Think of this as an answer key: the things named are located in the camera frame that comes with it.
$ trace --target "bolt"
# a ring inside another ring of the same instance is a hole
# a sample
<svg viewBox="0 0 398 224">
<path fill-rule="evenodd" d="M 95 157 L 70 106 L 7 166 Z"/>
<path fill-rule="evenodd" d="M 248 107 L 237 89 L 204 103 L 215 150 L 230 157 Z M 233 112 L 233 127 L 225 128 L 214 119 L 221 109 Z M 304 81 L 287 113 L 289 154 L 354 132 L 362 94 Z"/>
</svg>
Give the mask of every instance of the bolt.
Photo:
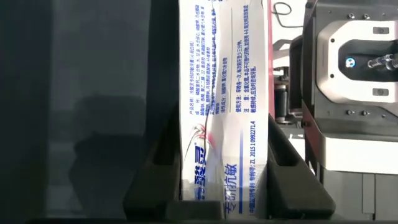
<svg viewBox="0 0 398 224">
<path fill-rule="evenodd" d="M 305 4 L 305 7 L 306 7 L 307 9 L 311 9 L 311 8 L 313 7 L 313 3 L 312 3 L 312 2 L 307 2 L 307 3 Z"/>
<path fill-rule="evenodd" d="M 352 111 L 352 110 L 348 110 L 348 111 L 347 111 L 347 114 L 348 114 L 348 115 L 352 115 L 352 114 L 355 114 L 355 111 Z"/>
</svg>

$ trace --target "dark background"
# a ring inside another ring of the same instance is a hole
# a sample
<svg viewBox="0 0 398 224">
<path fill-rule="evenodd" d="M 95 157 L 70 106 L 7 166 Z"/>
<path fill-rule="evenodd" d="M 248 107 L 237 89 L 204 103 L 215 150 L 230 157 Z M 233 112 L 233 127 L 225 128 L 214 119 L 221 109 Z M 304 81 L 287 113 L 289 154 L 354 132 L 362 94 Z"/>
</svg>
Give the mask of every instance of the dark background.
<svg viewBox="0 0 398 224">
<path fill-rule="evenodd" d="M 2 0 L 0 93 L 0 222 L 124 218 L 178 100 L 177 0 Z"/>
</svg>

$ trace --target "black cable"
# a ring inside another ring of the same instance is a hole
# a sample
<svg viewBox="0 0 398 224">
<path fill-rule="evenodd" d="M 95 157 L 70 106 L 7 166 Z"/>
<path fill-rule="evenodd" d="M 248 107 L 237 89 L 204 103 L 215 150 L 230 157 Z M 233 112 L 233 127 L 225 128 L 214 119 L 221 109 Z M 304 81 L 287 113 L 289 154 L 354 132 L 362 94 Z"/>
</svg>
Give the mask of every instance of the black cable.
<svg viewBox="0 0 398 224">
<path fill-rule="evenodd" d="M 277 9 L 276 9 L 276 6 L 277 6 L 277 5 L 284 5 L 284 6 L 286 6 L 286 7 L 289 9 L 289 11 L 288 11 L 288 12 L 278 12 Z M 291 7 L 289 4 L 287 4 L 287 3 L 285 3 L 285 2 L 277 2 L 277 3 L 275 3 L 275 4 L 273 5 L 273 8 L 274 8 L 274 10 L 272 11 L 272 13 L 276 16 L 276 20 L 278 21 L 278 23 L 279 23 L 279 25 L 280 25 L 281 27 L 283 27 L 283 28 L 302 28 L 302 27 L 303 27 L 303 26 L 285 26 L 285 25 L 283 25 L 283 23 L 280 21 L 279 16 L 288 16 L 288 15 L 290 15 L 290 13 L 292 13 L 292 7 Z"/>
</svg>

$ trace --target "machine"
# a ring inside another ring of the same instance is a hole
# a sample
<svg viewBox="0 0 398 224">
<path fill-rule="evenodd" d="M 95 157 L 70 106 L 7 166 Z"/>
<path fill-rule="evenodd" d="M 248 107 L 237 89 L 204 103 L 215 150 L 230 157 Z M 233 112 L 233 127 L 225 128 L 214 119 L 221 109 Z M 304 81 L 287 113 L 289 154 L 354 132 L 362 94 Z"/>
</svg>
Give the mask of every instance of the machine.
<svg viewBox="0 0 398 224">
<path fill-rule="evenodd" d="M 289 94 L 306 162 L 336 203 L 332 219 L 398 220 L 398 2 L 305 7 Z"/>
</svg>

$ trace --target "toothpaste box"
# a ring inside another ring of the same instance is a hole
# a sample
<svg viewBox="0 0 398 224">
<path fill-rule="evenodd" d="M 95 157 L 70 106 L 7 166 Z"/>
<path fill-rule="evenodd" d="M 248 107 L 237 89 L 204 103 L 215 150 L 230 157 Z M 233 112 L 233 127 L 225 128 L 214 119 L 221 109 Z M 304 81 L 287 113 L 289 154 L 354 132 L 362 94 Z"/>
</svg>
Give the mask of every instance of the toothpaste box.
<svg viewBox="0 0 398 224">
<path fill-rule="evenodd" d="M 179 6 L 182 198 L 220 201 L 225 219 L 255 218 L 267 164 L 268 3 Z"/>
</svg>

